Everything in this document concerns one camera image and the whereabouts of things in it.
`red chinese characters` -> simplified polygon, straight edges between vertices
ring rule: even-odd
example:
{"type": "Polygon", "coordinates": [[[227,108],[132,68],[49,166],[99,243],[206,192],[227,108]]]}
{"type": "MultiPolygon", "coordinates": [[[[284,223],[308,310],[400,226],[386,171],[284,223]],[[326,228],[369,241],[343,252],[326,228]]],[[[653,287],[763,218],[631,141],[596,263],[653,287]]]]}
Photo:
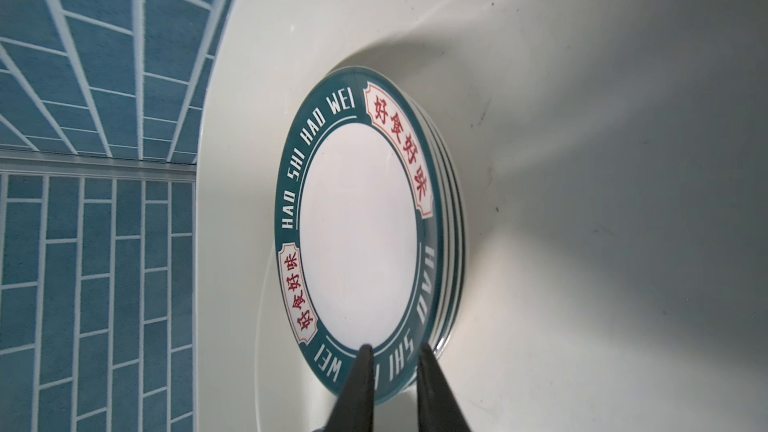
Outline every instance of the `red chinese characters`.
{"type": "Polygon", "coordinates": [[[389,116],[386,112],[386,100],[376,97],[376,119],[381,120],[382,124],[386,124],[386,118],[389,116]]]}
{"type": "Polygon", "coordinates": [[[419,167],[416,171],[416,175],[413,177],[413,181],[416,182],[418,200],[421,200],[422,197],[427,194],[427,178],[424,177],[424,171],[421,167],[419,167]]]}
{"type": "Polygon", "coordinates": [[[288,282],[288,290],[295,291],[299,287],[301,287],[301,284],[299,283],[299,275],[293,274],[290,277],[286,278],[286,282],[288,282]]]}
{"type": "Polygon", "coordinates": [[[310,326],[313,320],[315,319],[310,317],[310,311],[304,311],[301,317],[296,319],[296,322],[301,326],[301,330],[304,330],[310,326]]]}
{"type": "Polygon", "coordinates": [[[304,300],[304,291],[299,291],[299,294],[293,294],[293,308],[301,310],[301,305],[306,302],[304,300]]]}
{"type": "Polygon", "coordinates": [[[390,129],[390,132],[395,134],[395,137],[397,137],[397,143],[400,143],[400,134],[402,134],[402,124],[400,123],[400,115],[395,114],[392,116],[392,128],[390,129]]]}
{"type": "Polygon", "coordinates": [[[416,143],[413,141],[413,138],[411,138],[411,134],[406,136],[406,144],[402,147],[402,150],[408,154],[408,163],[413,164],[413,162],[416,160],[416,154],[418,154],[418,148],[416,147],[416,143]]]}

